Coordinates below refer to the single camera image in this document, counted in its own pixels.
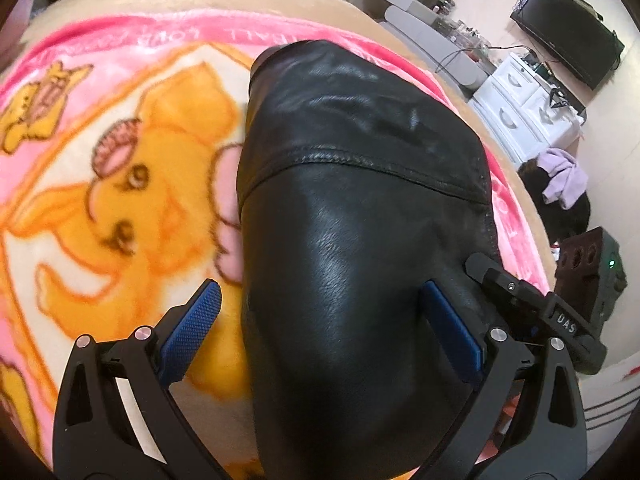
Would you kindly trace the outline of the black wall television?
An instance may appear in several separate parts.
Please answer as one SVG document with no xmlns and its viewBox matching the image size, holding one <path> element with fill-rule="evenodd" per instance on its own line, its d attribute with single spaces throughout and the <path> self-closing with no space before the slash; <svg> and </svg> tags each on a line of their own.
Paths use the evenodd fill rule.
<svg viewBox="0 0 640 480">
<path fill-rule="evenodd" d="M 591 90 L 620 66 L 624 44 L 576 0 L 518 0 L 511 20 Z"/>
</svg>

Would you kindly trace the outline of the black device with green light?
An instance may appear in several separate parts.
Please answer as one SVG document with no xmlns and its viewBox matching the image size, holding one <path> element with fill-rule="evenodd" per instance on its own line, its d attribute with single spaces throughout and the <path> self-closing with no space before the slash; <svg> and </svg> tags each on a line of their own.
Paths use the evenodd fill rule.
<svg viewBox="0 0 640 480">
<path fill-rule="evenodd" d="M 554 291 L 597 332 L 626 287 L 620 245 L 602 226 L 562 241 Z"/>
</svg>

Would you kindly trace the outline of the white drawer cabinet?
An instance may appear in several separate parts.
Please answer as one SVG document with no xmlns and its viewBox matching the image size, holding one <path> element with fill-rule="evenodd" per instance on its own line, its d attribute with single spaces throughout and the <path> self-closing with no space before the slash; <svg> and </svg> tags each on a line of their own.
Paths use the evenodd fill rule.
<svg viewBox="0 0 640 480">
<path fill-rule="evenodd" d="M 569 148 L 584 118 L 559 88 L 511 53 L 472 95 L 470 107 L 515 167 L 547 148 Z"/>
</svg>

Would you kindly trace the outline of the black leather jacket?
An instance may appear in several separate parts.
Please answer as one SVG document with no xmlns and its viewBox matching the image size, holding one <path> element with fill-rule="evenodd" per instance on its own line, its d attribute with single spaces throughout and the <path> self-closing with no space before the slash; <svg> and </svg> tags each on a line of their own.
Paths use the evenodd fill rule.
<svg viewBox="0 0 640 480">
<path fill-rule="evenodd" d="M 465 273 L 497 258 L 477 134 L 414 84 L 329 41 L 272 48 L 250 76 L 238 171 L 242 327 L 270 479 L 390 479 L 419 467 L 471 388 L 447 300 L 495 311 Z"/>
</svg>

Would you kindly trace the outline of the grey white low desk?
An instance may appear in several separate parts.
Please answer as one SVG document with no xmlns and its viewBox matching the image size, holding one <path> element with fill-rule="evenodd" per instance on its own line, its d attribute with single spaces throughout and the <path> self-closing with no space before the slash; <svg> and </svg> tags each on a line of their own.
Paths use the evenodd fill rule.
<svg viewBox="0 0 640 480">
<path fill-rule="evenodd" d="M 435 28 L 439 16 L 418 0 L 363 0 L 363 9 L 428 68 L 467 94 L 496 70 L 482 52 L 461 47 Z"/>
</svg>

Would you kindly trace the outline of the lilac garment on chair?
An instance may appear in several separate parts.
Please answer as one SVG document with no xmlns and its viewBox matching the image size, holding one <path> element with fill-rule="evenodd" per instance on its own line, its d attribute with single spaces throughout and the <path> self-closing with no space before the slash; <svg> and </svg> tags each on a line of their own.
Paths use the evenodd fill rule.
<svg viewBox="0 0 640 480">
<path fill-rule="evenodd" d="M 548 148 L 538 154 L 536 165 L 549 178 L 542 191 L 547 205 L 558 203 L 563 210 L 569 210 L 587 191 L 588 176 L 569 152 Z"/>
</svg>

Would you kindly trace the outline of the pink cartoon fleece blanket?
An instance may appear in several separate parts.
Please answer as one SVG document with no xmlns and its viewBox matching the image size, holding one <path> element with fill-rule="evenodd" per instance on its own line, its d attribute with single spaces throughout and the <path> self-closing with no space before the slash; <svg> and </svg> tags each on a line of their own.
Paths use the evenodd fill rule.
<svg viewBox="0 0 640 480">
<path fill-rule="evenodd" d="M 265 477 L 241 328 L 236 170 L 250 66 L 304 40 L 338 44 L 471 111 L 372 38 L 242 11 L 134 13 L 64 26 L 1 85 L 1 417 L 40 471 L 76 338 L 127 337 L 216 280 L 220 315 L 181 411 L 224 471 Z"/>
</svg>

